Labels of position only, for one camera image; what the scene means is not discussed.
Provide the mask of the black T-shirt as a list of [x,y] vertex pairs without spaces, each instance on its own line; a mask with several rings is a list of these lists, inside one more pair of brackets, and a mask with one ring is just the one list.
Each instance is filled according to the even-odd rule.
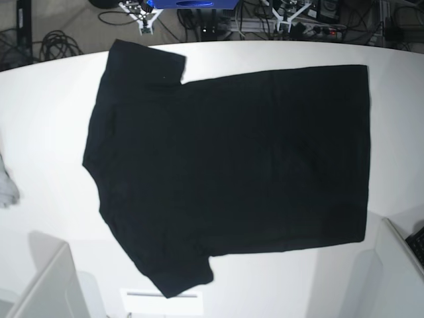
[[364,239],[366,66],[182,83],[185,65],[115,41],[83,155],[101,216],[165,297],[210,283],[212,256]]

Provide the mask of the blue box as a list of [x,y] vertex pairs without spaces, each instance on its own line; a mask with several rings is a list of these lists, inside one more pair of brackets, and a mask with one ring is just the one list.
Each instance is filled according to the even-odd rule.
[[239,0],[151,0],[155,9],[234,9]]

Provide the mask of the white power strip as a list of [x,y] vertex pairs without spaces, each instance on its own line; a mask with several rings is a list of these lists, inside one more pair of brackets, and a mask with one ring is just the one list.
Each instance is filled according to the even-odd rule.
[[[266,33],[266,34],[274,34],[278,32],[276,30],[276,23],[279,22],[277,20],[271,19],[258,19],[258,18],[244,18],[242,21],[231,19],[229,23],[225,23],[225,29],[231,32],[242,32],[242,33]],[[325,23],[318,23],[313,20],[295,20],[291,22],[291,29],[298,25],[302,24],[305,29],[303,33],[306,35],[331,35],[338,37],[339,34],[346,30],[346,26],[344,25],[328,25]]]

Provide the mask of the black flat panel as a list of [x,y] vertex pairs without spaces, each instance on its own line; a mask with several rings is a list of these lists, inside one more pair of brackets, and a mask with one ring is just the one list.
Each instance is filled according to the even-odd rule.
[[17,0],[16,2],[17,44],[21,48],[32,50],[32,1]]

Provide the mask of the grey cloth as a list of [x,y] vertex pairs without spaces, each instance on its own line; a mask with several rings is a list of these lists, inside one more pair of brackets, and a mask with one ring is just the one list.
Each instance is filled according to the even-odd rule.
[[1,208],[8,208],[16,205],[20,199],[19,190],[7,173],[3,158],[0,159],[0,204]]

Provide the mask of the black keyboard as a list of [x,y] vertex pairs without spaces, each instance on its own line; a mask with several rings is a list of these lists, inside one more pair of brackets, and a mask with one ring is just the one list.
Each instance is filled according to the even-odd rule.
[[424,266],[424,228],[407,237],[405,241],[421,265]]

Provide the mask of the white label plate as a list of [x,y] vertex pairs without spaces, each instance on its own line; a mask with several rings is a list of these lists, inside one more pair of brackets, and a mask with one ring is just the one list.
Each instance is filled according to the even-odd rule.
[[158,290],[121,289],[125,310],[147,315],[203,315],[203,294],[184,292],[166,298]]

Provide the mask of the white bin left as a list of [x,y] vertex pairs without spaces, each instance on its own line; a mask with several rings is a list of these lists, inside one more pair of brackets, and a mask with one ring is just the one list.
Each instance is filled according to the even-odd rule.
[[42,232],[1,237],[2,317],[106,317],[95,277],[76,268],[70,245]]

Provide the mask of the white bin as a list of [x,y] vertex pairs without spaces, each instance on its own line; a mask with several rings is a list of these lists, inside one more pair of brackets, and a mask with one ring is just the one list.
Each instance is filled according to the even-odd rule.
[[389,219],[358,257],[349,287],[350,317],[423,316],[423,268]]
[[76,268],[70,245],[42,232],[1,237],[2,317],[106,317],[95,277]]

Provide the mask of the white bin right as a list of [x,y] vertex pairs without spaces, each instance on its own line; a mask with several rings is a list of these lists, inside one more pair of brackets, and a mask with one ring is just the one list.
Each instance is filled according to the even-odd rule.
[[349,287],[350,317],[423,316],[423,268],[389,219],[358,257]]

